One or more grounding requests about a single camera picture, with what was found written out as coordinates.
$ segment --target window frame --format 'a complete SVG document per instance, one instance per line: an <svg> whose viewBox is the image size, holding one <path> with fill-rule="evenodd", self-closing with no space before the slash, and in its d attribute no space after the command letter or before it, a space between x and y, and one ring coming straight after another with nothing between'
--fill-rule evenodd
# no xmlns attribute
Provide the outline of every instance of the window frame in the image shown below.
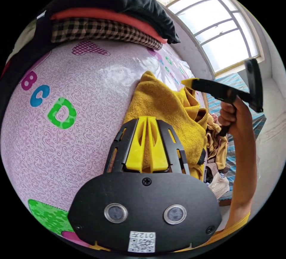
<svg viewBox="0 0 286 259"><path fill-rule="evenodd" d="M192 5L188 6L188 7L186 7L186 8L184 8L184 9L180 10L180 11L177 12L177 13L173 13L172 11L170 11L169 7L170 7L171 5L173 5L173 4L177 3L177 2L179 2L179 1L181 1L181 0L174 0L174 1L172 1L171 3L169 3L169 4L166 5L166 6L164 6L164 5L162 5L162 4L161 4L161 5L166 9L166 11L168 12L168 14L174 15L174 16L176 16L176 18L179 19L178 15L181 14L182 12L186 11L187 9L189 9L189 8L195 6L195 5L198 5L198 4L200 4L200 3L203 3L203 2L206 2L206 1L209 1L209 0L202 0L202 1L196 2L196 3L194 3L194 4L192 4ZM241 9L240 9L239 7L237 7L237 5L236 5L232 0L229 0L229 1L237 8L237 10L231 11L231 10L227 7L227 5L226 5L222 0L218 0L218 1L219 1L219 3L225 8L225 10L226 10L226 11L228 12L228 14L231 16L231 18L226 19L226 20L223 20L223 21L220 21L220 22L217 22L217 23L215 23L215 24L213 24L213 25L210 25L210 26L208 26L208 27L206 27L206 28L200 30L199 32L196 32L195 34L193 34L193 33L191 32L191 30L190 30L186 25L184 26L184 27L188 30L188 34L192 36L193 41L195 42L196 46L197 46L197 47L199 48L199 50L200 50L200 53L203 55L203 57L204 57L205 59L207 59L207 63L209 64L210 69L211 69L211 71L212 71L212 73L213 73L213 75L214 75L215 77L218 76L219 74L222 74L222 73L224 73L224 72L230 70L230 69L233 69L233 68L235 68L235 67L238 67L238 66L242 65L242 64L244 63L244 61L245 61L245 60L242 60L241 62L235 63L235 64L233 64L233 65L231 65L231 66L229 66L229 67L223 68L223 69L221 69L221 70L219 70L219 71L217 71L217 72L214 71L213 66L212 66L212 64L211 64L211 62L210 62L210 60L209 60L207 54L205 53L204 49L202 48L202 45L204 45L204 44L206 44L206 43L208 43L208 42L210 42L210 41L212 41L212 40L214 40L214 39L216 39L216 38L218 38L218 37L220 37L220 36L222 36L222 35L225 35L225 34L227 34L227 33L230 33L230 32L232 32L232 31L235 31L235 30L239 30L239 31L240 31L240 34L241 34L241 36L242 36L242 38L243 38L243 40L244 40L244 44L245 44L245 47L246 47L246 49L247 49L247 52L248 52L248 58L259 58L259 57L261 57L261 51L260 51L260 49L259 49L259 46L258 46L258 43L257 43L257 39L256 39L256 37L255 37L255 35L254 35L254 33L253 33L253 30L252 30L251 26L250 26L249 23L248 23L248 20L245 18L245 16L244 16L244 14L242 13ZM235 18L234 13L240 13L241 16L242 16L242 18L243 18L244 21L246 22L247 26L249 27L249 30L250 30L250 32L251 32L252 38L254 39L255 46L256 46L256 49L257 49L257 56L255 56L255 57L252 57L252 56L251 56L250 47L249 47L249 45L248 45L248 43L247 43L247 39L246 39L246 37L245 37L244 31L242 30L242 28L241 28L241 26L240 26L238 20ZM207 31L208 29L210 29L210 28L212 28L212 27L215 27L215 26L217 26L217 25L219 25L219 24L225 23L225 22L230 21L230 20L234 21L234 23L235 23L236 26L237 26L236 29L232 29L232 30L223 32L223 33L221 33L221 34L218 34L217 36L212 37L212 38L210 38L209 40L207 40L207 41L205 41L205 42L202 42L202 43L199 43L198 40L196 39L196 36L199 35L199 34L201 34L202 32Z"/></svg>

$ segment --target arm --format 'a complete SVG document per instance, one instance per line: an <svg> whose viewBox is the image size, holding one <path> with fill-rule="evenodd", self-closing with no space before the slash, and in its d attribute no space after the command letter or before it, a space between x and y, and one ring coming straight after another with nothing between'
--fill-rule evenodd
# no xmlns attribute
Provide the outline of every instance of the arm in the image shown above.
<svg viewBox="0 0 286 259"><path fill-rule="evenodd" d="M257 186L256 145L252 128L252 116L248 107L237 98L233 106L221 103L222 125L232 124L229 132L234 138L236 175L233 185L229 220L225 229L247 216Z"/></svg>

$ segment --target fingers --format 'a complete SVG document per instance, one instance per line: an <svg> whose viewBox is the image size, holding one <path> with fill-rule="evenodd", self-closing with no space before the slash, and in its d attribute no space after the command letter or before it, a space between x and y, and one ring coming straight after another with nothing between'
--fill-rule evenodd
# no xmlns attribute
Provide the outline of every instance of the fingers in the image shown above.
<svg viewBox="0 0 286 259"><path fill-rule="evenodd" d="M225 119L222 118L221 116L219 116L218 121L219 121L219 123L220 123L222 126L229 126L229 125L231 124L231 122L225 120Z"/></svg>
<svg viewBox="0 0 286 259"><path fill-rule="evenodd" d="M218 121L223 126L229 126L232 122L236 121L236 117L233 113L229 113L226 110L221 109Z"/></svg>
<svg viewBox="0 0 286 259"><path fill-rule="evenodd" d="M233 106L239 111L239 112L245 112L248 109L248 107L244 104L244 102L236 96L235 101L233 102Z"/></svg>
<svg viewBox="0 0 286 259"><path fill-rule="evenodd" d="M235 112L235 108L234 108L231 104L228 104L228 103L225 103L225 102L221 102L221 103L220 103L220 106L221 106L221 108L222 108L224 111L226 111L226 112L228 112L228 113L233 114L233 113Z"/></svg>

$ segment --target hand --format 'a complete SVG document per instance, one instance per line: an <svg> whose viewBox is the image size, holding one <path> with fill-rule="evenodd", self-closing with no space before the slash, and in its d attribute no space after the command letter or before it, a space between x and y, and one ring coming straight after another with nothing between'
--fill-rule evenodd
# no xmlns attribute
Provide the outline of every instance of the hand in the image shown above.
<svg viewBox="0 0 286 259"><path fill-rule="evenodd" d="M218 121L223 126L230 126L229 133L233 135L234 140L254 140L254 132L252 127L252 115L249 108L244 102L236 96L233 103L235 109L231 104L221 102L221 110Z"/></svg>

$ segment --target person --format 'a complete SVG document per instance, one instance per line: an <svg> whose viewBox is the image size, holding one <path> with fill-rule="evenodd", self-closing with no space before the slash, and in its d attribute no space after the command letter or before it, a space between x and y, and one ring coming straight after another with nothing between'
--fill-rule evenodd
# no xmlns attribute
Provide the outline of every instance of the person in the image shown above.
<svg viewBox="0 0 286 259"><path fill-rule="evenodd" d="M238 96L233 105L221 102L218 121L223 126L230 125L229 133L233 136L235 147L236 175L225 228L215 232L209 241L199 247L214 243L247 223L257 186L256 144L249 108Z"/></svg>

